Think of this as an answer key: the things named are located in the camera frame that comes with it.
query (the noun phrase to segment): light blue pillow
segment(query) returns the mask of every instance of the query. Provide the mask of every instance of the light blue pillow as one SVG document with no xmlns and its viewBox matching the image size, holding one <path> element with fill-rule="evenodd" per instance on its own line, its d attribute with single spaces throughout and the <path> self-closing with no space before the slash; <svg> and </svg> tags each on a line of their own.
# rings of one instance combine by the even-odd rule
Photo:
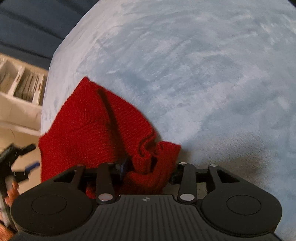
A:
<svg viewBox="0 0 296 241">
<path fill-rule="evenodd" d="M 276 234 L 296 240 L 295 63 L 287 0 L 100 0 L 54 54 L 42 132 L 87 75 L 181 144 L 180 161 L 272 193 Z"/>
</svg>

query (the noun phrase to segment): silver rivet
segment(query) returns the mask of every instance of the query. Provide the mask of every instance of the silver rivet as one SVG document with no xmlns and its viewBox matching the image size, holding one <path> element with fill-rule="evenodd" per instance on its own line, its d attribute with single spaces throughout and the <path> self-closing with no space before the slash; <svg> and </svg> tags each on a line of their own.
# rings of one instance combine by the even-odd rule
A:
<svg viewBox="0 0 296 241">
<path fill-rule="evenodd" d="M 194 196 L 190 193 L 184 193 L 180 196 L 180 198 L 183 200 L 183 201 L 192 201 L 194 199 Z"/>
<path fill-rule="evenodd" d="M 110 201 L 110 200 L 113 198 L 113 196 L 112 196 L 112 194 L 110 194 L 110 193 L 102 193 L 102 194 L 99 195 L 98 198 L 99 198 L 102 202 L 105 202 L 105 201 Z"/>
</svg>

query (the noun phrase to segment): black object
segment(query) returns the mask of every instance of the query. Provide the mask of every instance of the black object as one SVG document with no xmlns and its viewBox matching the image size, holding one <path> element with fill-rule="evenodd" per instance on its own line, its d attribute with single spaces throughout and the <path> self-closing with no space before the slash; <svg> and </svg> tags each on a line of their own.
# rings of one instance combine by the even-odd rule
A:
<svg viewBox="0 0 296 241">
<path fill-rule="evenodd" d="M 170 179 L 172 195 L 116 196 L 115 164 L 75 166 L 20 195 L 11 208 L 20 231 L 12 240 L 279 240 L 282 210 L 271 194 L 210 165 L 181 163 Z M 84 194 L 96 181 L 96 199 Z M 196 183 L 208 195 L 197 199 Z"/>
<path fill-rule="evenodd" d="M 36 146 L 34 144 L 24 148 L 18 148 L 14 144 L 11 144 L 0 154 L 0 212 L 2 213 L 3 224 L 11 229 L 15 229 L 15 227 L 11 219 L 9 206 L 5 202 L 5 197 L 7 196 L 7 183 L 5 179 L 9 176 L 12 176 L 16 182 L 27 179 L 30 170 L 12 172 L 11 166 L 19 156 L 25 155 L 35 149 Z"/>
</svg>

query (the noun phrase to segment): floor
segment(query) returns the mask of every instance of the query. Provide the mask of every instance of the floor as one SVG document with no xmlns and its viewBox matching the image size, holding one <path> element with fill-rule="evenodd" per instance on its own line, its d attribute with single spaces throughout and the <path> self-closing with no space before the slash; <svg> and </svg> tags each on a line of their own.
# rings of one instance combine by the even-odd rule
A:
<svg viewBox="0 0 296 241">
<path fill-rule="evenodd" d="M 14 143 L 17 146 L 23 147 L 32 143 L 35 143 L 37 148 L 36 150 L 24 155 L 23 157 L 19 157 L 16 162 L 12 166 L 13 171 L 24 170 L 26 166 L 29 164 L 40 161 L 41 155 L 40 150 L 38 148 L 39 137 L 31 136 L 28 134 L 20 133 L 17 131 L 12 131 L 10 129 L 0 128 L 0 153 L 4 148 L 6 148 L 9 144 Z M 34 169 L 29 175 L 29 180 L 25 180 L 19 183 L 19 192 L 23 193 L 30 188 L 38 185 L 40 183 L 40 167 Z"/>
</svg>

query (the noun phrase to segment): circular pad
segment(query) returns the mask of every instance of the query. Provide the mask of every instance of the circular pad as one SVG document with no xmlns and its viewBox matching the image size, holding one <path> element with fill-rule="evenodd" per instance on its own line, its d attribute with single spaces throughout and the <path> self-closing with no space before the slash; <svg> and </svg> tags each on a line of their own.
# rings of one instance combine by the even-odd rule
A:
<svg viewBox="0 0 296 241">
<path fill-rule="evenodd" d="M 248 182 L 222 183 L 201 204 L 213 226 L 236 236 L 258 236 L 274 232 L 282 214 L 279 201 Z"/>
<path fill-rule="evenodd" d="M 261 203 L 254 197 L 237 195 L 227 200 L 227 207 L 240 215 L 252 215 L 260 210 Z"/>
<path fill-rule="evenodd" d="M 44 182 L 16 198 L 11 216 L 18 230 L 54 236 L 81 226 L 91 211 L 90 199 L 71 184 Z"/>
<path fill-rule="evenodd" d="M 32 203 L 32 208 L 39 214 L 52 215 L 64 210 L 66 205 L 65 198 L 49 194 L 36 198 Z"/>
</svg>

